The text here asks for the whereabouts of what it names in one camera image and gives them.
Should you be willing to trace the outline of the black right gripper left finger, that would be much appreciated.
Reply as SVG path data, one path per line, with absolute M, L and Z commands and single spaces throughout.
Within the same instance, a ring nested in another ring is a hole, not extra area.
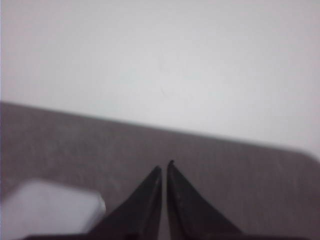
M 156 166 L 135 191 L 87 237 L 89 240 L 156 240 L 162 208 L 162 170 Z

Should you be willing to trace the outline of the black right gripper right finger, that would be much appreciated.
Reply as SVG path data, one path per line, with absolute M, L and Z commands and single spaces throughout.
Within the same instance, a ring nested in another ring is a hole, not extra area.
M 170 160 L 167 166 L 167 205 L 173 208 L 177 226 L 188 240 L 209 240 L 215 236 L 243 232 L 211 205 Z

